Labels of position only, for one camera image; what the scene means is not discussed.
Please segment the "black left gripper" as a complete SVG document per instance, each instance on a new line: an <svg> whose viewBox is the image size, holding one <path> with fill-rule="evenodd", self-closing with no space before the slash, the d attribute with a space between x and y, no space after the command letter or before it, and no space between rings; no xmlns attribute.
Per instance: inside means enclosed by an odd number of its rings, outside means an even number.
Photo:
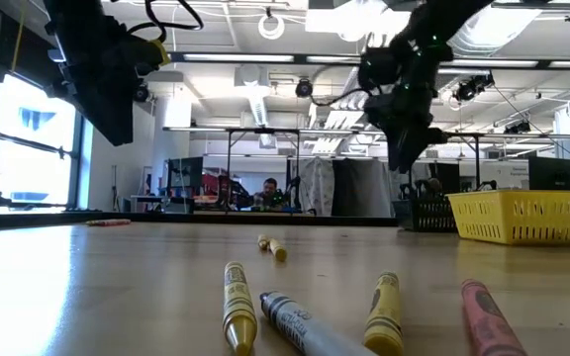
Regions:
<svg viewBox="0 0 570 356"><path fill-rule="evenodd" d="M83 116L114 146L132 143L130 97L138 95L144 76L169 62L163 45L131 34L102 9L49 9L47 15L46 32L58 44L48 57L61 73L48 94L79 99ZM97 93L102 90L127 97Z"/></svg>

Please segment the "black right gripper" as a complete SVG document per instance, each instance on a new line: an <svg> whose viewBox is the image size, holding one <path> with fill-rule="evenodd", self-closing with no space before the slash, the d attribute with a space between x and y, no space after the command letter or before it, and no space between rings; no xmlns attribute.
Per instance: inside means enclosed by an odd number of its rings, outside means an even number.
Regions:
<svg viewBox="0 0 570 356"><path fill-rule="evenodd" d="M447 142L447 135L430 125L430 106L437 97L439 65L450 59L447 44L373 47L362 55L362 87L390 88L369 97L364 113L388 140L391 171L406 173L430 144Z"/></svg>

